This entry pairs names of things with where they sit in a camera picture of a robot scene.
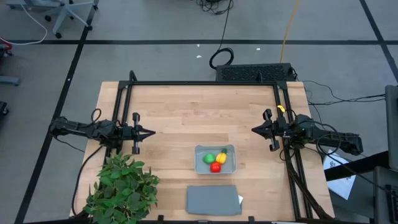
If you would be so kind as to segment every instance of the yellow cable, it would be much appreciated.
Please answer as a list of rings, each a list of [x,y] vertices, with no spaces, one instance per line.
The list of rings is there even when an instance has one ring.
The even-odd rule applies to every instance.
[[[289,24],[287,25],[287,28],[286,28],[285,37],[284,37],[284,42],[283,42],[283,44],[282,44],[282,52],[280,53],[280,61],[279,61],[279,63],[282,63],[282,61],[283,61],[283,59],[284,59],[285,42],[286,42],[287,34],[289,33],[290,25],[292,25],[293,18],[294,18],[294,15],[296,14],[296,9],[297,9],[297,6],[298,6],[298,5],[299,5],[299,0],[296,0],[296,3],[294,4],[294,8],[293,8],[292,15],[290,16]]]

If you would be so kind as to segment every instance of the white cable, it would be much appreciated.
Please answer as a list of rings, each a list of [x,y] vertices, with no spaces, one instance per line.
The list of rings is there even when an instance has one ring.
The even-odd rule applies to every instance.
[[[39,22],[37,22],[37,20],[35,20],[35,19],[26,11],[24,5],[21,4],[21,6],[22,6],[22,8],[25,10],[26,14],[27,14],[31,19],[33,19],[33,21],[35,21],[38,25],[40,25],[41,27],[43,27],[43,29],[45,30],[45,35],[44,35],[44,37],[43,37],[41,40],[39,40],[39,41],[36,41],[36,42],[29,42],[29,43],[23,43],[23,44],[8,42],[8,41],[4,40],[2,37],[0,37],[0,40],[2,40],[3,42],[5,42],[5,43],[7,43],[7,44],[12,44],[12,45],[29,45],[29,44],[39,44],[39,43],[43,42],[43,40],[44,40],[44,39],[46,38],[46,36],[47,36],[47,29],[46,29],[42,24],[40,24]]]

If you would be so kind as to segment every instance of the toy fruit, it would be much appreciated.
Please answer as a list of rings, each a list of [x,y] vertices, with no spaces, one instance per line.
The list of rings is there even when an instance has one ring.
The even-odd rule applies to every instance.
[[[221,153],[217,155],[216,162],[219,164],[224,164],[226,161],[226,149],[223,149]]]
[[[218,162],[214,162],[210,165],[210,171],[211,172],[220,172],[221,171],[221,164]]]
[[[203,156],[203,162],[207,164],[211,164],[214,161],[216,161],[216,156],[213,153],[208,153],[205,156]]]

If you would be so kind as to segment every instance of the yellow pepper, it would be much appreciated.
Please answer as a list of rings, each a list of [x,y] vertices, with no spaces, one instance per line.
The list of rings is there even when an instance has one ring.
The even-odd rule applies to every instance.
[[[221,153],[217,155],[216,162],[219,164],[224,164],[226,161],[226,149],[223,149]]]

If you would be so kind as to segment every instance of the red tomato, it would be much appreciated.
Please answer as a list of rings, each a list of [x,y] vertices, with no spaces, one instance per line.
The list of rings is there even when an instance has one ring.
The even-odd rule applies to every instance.
[[[218,162],[214,162],[210,165],[210,171],[212,172],[220,172],[221,171],[221,164]]]

